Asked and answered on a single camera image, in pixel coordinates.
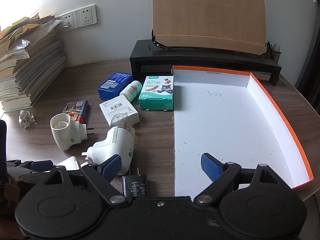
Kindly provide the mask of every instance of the stack of paper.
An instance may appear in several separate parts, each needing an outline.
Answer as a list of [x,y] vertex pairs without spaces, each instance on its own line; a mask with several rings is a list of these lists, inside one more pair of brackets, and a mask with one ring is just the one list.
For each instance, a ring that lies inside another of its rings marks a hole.
[[4,111],[32,107],[66,57],[54,16],[23,18],[0,32],[0,100]]

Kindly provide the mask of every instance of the screw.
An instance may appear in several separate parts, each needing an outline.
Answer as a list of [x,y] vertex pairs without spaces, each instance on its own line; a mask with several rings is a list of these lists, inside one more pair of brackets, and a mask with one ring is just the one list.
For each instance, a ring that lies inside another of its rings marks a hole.
[[126,200],[126,198],[122,195],[115,195],[115,196],[112,196],[109,200],[113,204],[119,204],[119,203],[124,202]]
[[157,206],[158,207],[163,207],[164,205],[165,205],[165,203],[163,201],[157,202]]
[[197,197],[197,201],[201,204],[207,204],[212,201],[212,197],[210,197],[209,195],[201,195]]

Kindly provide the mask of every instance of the wooden table surface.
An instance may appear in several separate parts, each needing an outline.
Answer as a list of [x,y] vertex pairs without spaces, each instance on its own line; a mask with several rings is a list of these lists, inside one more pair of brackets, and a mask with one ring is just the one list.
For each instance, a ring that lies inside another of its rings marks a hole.
[[[129,60],[108,61],[87,64],[64,69],[30,109],[37,124],[23,129],[18,122],[19,112],[5,113],[2,120],[8,126],[7,159],[22,161],[52,160],[53,163],[76,156],[81,163],[81,156],[89,146],[106,138],[109,125],[104,119],[99,104],[103,101],[98,96],[97,88],[114,72],[131,72]],[[303,96],[280,76],[276,86],[262,82],[274,98],[292,128],[296,132],[311,165],[314,181],[308,186],[296,190],[302,200],[306,200],[320,189],[320,118]],[[95,135],[88,136],[81,144],[73,145],[62,151],[56,145],[50,119],[62,112],[67,102],[87,99],[89,112],[87,127],[94,127]],[[131,174],[140,173],[148,176],[150,196],[174,195],[174,142],[172,111],[142,111],[138,99],[132,102],[140,116],[140,123],[135,125],[136,136]],[[112,184],[122,191],[121,178],[117,176]]]

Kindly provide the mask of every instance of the cartoon character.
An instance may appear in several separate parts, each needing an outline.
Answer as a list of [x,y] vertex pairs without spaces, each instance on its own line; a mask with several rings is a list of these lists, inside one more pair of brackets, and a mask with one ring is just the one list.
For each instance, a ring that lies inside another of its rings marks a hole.
[[171,85],[167,85],[167,86],[166,85],[162,85],[162,88],[161,88],[161,90],[158,90],[158,93],[162,93],[164,91],[166,91],[169,94],[173,93],[173,90],[171,89]]

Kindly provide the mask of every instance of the blue container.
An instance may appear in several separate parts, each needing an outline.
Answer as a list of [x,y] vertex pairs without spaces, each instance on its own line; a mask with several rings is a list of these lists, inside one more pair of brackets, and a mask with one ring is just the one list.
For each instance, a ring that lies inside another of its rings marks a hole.
[[108,80],[98,87],[99,97],[110,100],[119,96],[120,92],[133,81],[133,76],[127,73],[114,73]]

